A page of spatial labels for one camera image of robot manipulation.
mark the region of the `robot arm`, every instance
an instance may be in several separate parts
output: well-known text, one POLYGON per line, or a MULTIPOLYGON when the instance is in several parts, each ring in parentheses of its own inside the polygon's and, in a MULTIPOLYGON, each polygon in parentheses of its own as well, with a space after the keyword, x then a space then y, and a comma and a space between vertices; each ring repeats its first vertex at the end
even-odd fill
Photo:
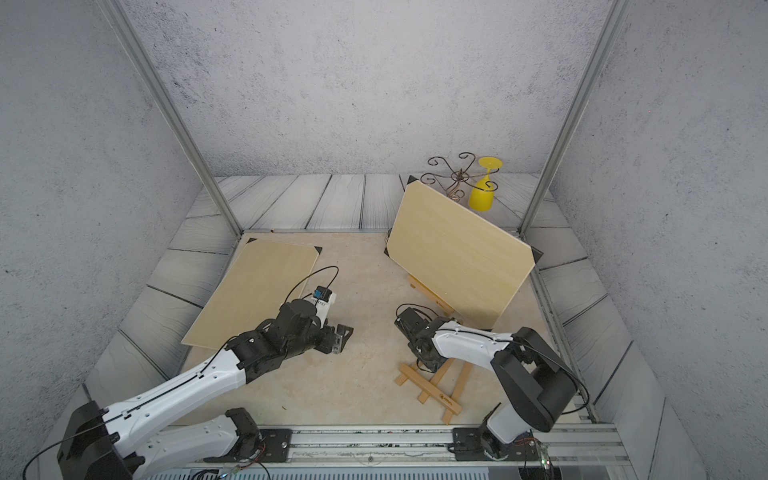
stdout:
POLYGON ((252 455, 259 435, 250 416, 234 409, 211 422, 161 432, 205 402, 278 369, 309 349, 340 353, 353 329, 326 325, 335 294, 318 287, 308 300, 284 303, 275 319, 229 339, 200 365, 138 396, 100 409, 75 410, 58 454, 64 480, 137 480, 203 457, 252 455))
POLYGON ((456 358, 496 373, 508 400, 480 427, 483 449, 493 458, 501 458, 506 446, 530 428, 549 432, 576 393, 573 372, 533 329, 486 332, 446 318, 427 321, 410 308, 395 324, 416 358, 433 372, 456 358), (524 363, 536 368, 528 372, 524 363))

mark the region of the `white painted planks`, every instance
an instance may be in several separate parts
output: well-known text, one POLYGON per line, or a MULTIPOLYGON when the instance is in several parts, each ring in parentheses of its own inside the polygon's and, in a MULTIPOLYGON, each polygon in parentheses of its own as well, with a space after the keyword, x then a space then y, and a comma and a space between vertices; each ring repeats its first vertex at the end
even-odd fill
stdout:
POLYGON ((259 218, 253 228, 306 228, 330 177, 329 174, 300 175, 259 218))
POLYGON ((85 380, 91 398, 100 407, 146 392, 165 377, 118 331, 85 380))
MULTIPOLYGON (((227 201, 232 201, 232 199, 243 193, 260 178, 261 176, 259 175, 224 177, 217 183, 219 184, 219 188, 221 189, 224 198, 226 198, 227 201)), ((202 217, 203 215, 218 215, 220 213, 221 212, 216 207, 216 204, 214 204, 213 199, 210 197, 208 190, 203 187, 195 201, 192 203, 192 207, 190 208, 189 213, 187 213, 187 217, 202 217)))
POLYGON ((147 285, 205 306, 219 284, 228 258, 218 253, 165 250, 147 285))
POLYGON ((707 480, 707 470, 685 432, 672 404, 664 403, 656 452, 650 467, 651 480, 707 480))
POLYGON ((168 248, 194 252, 229 254, 235 236, 222 215, 187 218, 179 226, 168 248))
POLYGON ((153 288, 145 287, 128 311, 120 330, 168 378, 176 376, 187 355, 181 339, 202 309, 153 288))
POLYGON ((570 228, 531 228, 525 239, 544 254, 537 263, 542 270, 587 258, 570 228))
POLYGON ((596 396, 629 347, 627 327, 607 296, 563 328, 584 381, 596 396))
POLYGON ((333 175, 312 214, 307 230, 360 227, 365 175, 333 175))
POLYGON ((232 200, 230 208, 240 225, 244 229, 253 228, 253 224, 272 207, 297 178, 296 175, 265 177, 232 200))
POLYGON ((607 294, 589 260, 544 270, 541 272, 541 278, 563 323, 607 294))
POLYGON ((595 408, 621 436, 639 480, 647 480, 664 408, 664 392, 636 345, 632 345, 595 408))
POLYGON ((391 228, 395 223, 402 195, 402 182, 399 175, 366 175, 361 227, 365 229, 391 228))

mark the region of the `gray wall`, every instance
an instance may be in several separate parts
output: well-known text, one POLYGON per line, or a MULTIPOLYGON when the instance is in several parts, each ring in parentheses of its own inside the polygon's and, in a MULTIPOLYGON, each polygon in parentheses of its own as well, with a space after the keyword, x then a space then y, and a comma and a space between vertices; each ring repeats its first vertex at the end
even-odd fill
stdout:
POLYGON ((636 0, 553 186, 714 478, 768 448, 768 3, 636 0))
POLYGON ((0 477, 96 362, 200 182, 92 0, 0 6, 0 477))
POLYGON ((540 171, 610 0, 124 0, 217 175, 540 171))

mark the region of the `wooden easel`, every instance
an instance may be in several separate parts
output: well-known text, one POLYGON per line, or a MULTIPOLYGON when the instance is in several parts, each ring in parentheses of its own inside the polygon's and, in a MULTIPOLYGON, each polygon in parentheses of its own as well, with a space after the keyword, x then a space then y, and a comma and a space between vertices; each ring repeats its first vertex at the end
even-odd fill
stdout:
POLYGON ((431 396, 441 405, 443 405, 445 407, 445 414, 442 416, 442 422, 446 425, 451 423, 453 415, 458 415, 462 412, 462 406, 459 405, 458 398, 464 392, 464 387, 466 386, 467 380, 469 379, 469 373, 472 371, 472 364, 465 362, 461 373, 458 375, 458 380, 456 380, 456 385, 453 387, 453 393, 449 395, 443 392, 440 388, 438 388, 437 384, 448 372, 448 369, 451 368, 453 360, 454 359, 446 360, 429 381, 422 377, 421 374, 415 370, 415 362, 411 365, 401 363, 400 375, 398 375, 398 377, 395 379, 395 383, 398 385, 404 384, 407 380, 414 382, 416 386, 422 390, 422 393, 418 397, 418 400, 421 403, 426 402, 427 399, 429 399, 431 396))
MULTIPOLYGON (((437 303, 437 305, 445 313, 446 316, 450 316, 455 312, 455 310, 451 308, 450 305, 444 302, 439 296, 435 295, 435 293, 424 286, 423 283, 414 278, 413 275, 408 275, 408 281, 411 284, 411 288, 417 289, 419 292, 423 293, 424 296, 437 303)), ((441 405, 443 405, 445 407, 445 414, 442 416, 442 421, 446 425, 451 423, 453 415, 458 415, 462 411, 462 406, 459 405, 458 398, 464 392, 464 387, 466 386, 467 380, 469 379, 469 373, 472 371, 472 364, 465 362, 464 366, 462 366, 462 371, 459 373, 458 379, 456 380, 456 385, 453 387, 453 393, 448 395, 440 388, 438 388, 437 385, 440 383, 440 380, 442 380, 442 377, 444 377, 448 372, 448 369, 451 368, 453 361, 454 359, 446 360, 445 363, 443 363, 442 366, 438 369, 438 371, 432 375, 432 378, 429 381, 422 377, 421 374, 416 370, 418 368, 416 362, 412 363, 411 365, 401 363, 400 375, 398 375, 398 377, 395 379, 395 383, 398 385, 403 385, 408 380, 414 382, 422 390, 422 393, 418 397, 418 400, 421 403, 425 403, 431 396, 441 405)))

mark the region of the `black corner protector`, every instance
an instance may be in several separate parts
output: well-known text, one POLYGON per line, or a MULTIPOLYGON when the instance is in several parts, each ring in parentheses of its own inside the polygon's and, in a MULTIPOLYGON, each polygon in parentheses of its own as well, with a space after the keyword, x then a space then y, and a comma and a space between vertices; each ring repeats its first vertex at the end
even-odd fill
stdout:
POLYGON ((541 258, 544 256, 544 252, 536 247, 531 247, 531 252, 533 253, 533 263, 538 263, 538 261, 541 260, 541 258))

